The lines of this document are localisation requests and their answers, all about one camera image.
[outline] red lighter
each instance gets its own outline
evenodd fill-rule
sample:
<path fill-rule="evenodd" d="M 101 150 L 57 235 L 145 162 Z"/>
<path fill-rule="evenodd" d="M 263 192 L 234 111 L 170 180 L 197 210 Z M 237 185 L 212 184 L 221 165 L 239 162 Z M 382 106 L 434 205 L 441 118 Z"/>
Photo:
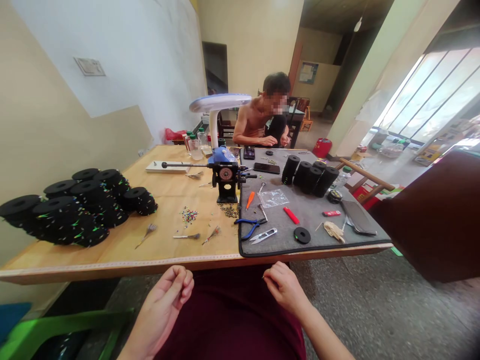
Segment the red lighter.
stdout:
<path fill-rule="evenodd" d="M 324 212 L 322 212 L 322 214 L 323 214 L 323 216 L 331 217 L 331 216 L 339 216 L 342 213 L 338 210 L 335 210 L 335 211 L 324 211 Z"/>
<path fill-rule="evenodd" d="M 284 207 L 283 210 L 285 210 L 286 214 L 290 217 L 295 225 L 300 224 L 300 221 L 297 219 L 292 210 L 290 210 L 288 207 Z"/>

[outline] smartphone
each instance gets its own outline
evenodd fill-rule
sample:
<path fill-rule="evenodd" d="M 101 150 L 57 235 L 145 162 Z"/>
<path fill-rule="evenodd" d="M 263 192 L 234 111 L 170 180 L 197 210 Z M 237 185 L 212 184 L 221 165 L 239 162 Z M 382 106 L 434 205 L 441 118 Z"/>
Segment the smartphone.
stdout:
<path fill-rule="evenodd" d="M 253 164 L 253 170 L 262 173 L 280 174 L 280 166 L 256 162 Z"/>
<path fill-rule="evenodd" d="M 251 146 L 245 146 L 243 149 L 243 158 L 245 160 L 255 160 L 255 148 Z"/>
<path fill-rule="evenodd" d="M 340 204 L 353 223 L 355 232 L 363 235 L 377 235 L 372 222 L 367 218 L 358 203 L 344 200 Z"/>
<path fill-rule="evenodd" d="M 238 158 L 240 154 L 240 148 L 238 147 L 231 147 L 230 152 L 233 154 L 234 157 Z"/>

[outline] poster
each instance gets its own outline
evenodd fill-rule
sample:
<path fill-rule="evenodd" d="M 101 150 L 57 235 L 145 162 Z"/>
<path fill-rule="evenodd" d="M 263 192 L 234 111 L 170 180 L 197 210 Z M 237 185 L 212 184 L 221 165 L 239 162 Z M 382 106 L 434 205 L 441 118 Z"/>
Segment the poster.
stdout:
<path fill-rule="evenodd" d="M 319 65 L 317 63 L 302 61 L 298 81 L 300 83 L 313 84 L 318 68 Z"/>

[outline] shirtless man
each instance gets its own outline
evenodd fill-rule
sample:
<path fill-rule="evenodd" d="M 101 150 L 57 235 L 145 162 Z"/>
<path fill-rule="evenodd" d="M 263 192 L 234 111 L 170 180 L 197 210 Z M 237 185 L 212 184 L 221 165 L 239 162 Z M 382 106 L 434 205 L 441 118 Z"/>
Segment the shirtless man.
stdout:
<path fill-rule="evenodd" d="M 284 72 L 268 75 L 263 92 L 238 110 L 233 141 L 240 145 L 278 148 L 290 143 L 287 118 L 282 115 L 290 92 L 290 80 Z"/>

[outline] person's hand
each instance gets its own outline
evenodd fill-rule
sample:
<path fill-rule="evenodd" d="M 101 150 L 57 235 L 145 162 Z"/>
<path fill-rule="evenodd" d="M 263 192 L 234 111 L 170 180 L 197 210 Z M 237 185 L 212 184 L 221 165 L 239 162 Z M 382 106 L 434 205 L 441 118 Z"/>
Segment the person's hand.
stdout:
<path fill-rule="evenodd" d="M 171 266 L 147 295 L 118 359 L 152 359 L 167 341 L 194 288 L 193 274 Z"/>
<path fill-rule="evenodd" d="M 259 138 L 259 144 L 263 146 L 273 146 L 277 143 L 277 139 L 274 138 L 273 136 L 267 136 L 267 137 L 260 137 Z"/>
<path fill-rule="evenodd" d="M 312 306 L 295 273 L 283 262 L 277 261 L 265 270 L 263 280 L 281 307 L 297 318 Z"/>
<path fill-rule="evenodd" d="M 288 144 L 290 144 L 290 137 L 283 134 L 280 138 L 280 145 L 286 147 Z"/>

